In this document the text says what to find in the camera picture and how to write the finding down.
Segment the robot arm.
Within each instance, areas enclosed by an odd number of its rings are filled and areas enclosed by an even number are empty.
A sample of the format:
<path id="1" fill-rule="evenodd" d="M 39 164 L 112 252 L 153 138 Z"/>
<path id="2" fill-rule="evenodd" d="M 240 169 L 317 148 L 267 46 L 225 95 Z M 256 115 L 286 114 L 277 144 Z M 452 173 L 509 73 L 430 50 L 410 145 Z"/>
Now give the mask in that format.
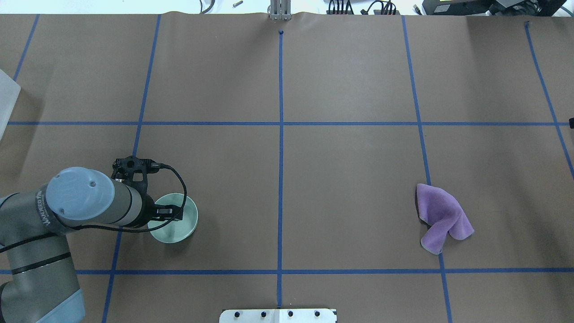
<path id="1" fill-rule="evenodd" d="M 180 221 L 185 204 L 157 205 L 134 185 L 84 167 L 66 168 L 31 192 L 3 197 L 1 252 L 12 280 L 1 285 L 1 321 L 83 321 L 84 294 L 67 235 L 87 229 L 154 231 L 145 225 Z"/>

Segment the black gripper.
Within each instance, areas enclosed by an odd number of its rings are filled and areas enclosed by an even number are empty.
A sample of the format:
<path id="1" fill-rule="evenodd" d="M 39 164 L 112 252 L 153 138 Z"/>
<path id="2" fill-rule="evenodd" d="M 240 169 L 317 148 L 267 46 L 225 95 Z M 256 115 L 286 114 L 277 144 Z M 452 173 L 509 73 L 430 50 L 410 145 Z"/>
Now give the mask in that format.
<path id="1" fill-rule="evenodd" d="M 178 212 L 175 214 L 160 214 L 157 212 Z M 155 204 L 151 197 L 142 201 L 142 223 L 147 225 L 150 221 L 181 221 L 184 215 L 180 213 L 180 206 Z"/>

